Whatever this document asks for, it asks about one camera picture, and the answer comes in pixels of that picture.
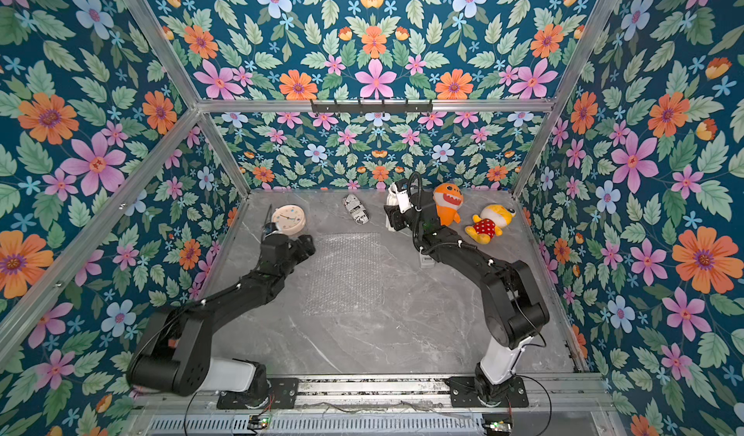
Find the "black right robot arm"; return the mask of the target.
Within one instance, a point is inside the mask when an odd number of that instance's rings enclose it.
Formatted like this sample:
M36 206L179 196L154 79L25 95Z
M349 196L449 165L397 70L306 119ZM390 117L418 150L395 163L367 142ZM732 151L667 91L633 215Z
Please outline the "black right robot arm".
M389 189L385 204L391 230L409 230L422 257L451 267L480 289L490 343L476 365L474 388L481 403L495 406L517 390L517 363L542 336L548 308L527 263L499 260L481 249L511 224L512 209L488 205L465 227L465 234L442 222L443 210L457 211L443 193L412 193L396 186Z

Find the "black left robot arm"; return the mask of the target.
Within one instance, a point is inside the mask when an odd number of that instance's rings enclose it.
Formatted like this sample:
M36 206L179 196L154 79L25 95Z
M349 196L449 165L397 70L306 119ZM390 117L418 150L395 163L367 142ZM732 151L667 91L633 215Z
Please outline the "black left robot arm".
M315 253L309 234L270 234L262 240L257 265L236 284L184 306L157 309L130 360L127 383L179 396L231 393L242 395L249 406L264 404L269 398L265 366L213 356L213 336L243 314L273 302L295 268Z

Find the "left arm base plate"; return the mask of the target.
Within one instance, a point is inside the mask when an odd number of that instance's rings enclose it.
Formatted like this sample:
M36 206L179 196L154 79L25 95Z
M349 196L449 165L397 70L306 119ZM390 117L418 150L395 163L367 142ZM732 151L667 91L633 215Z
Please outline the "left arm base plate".
M296 378L260 378L247 391L222 391L217 401L219 410L293 409L298 397Z

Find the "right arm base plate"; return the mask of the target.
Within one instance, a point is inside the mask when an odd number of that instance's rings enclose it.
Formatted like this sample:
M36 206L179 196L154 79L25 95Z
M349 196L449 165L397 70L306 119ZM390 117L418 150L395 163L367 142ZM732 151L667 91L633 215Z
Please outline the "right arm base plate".
M455 408L527 408L529 399L523 380L513 376L500 385L492 385L486 378L451 377L449 387L451 406Z

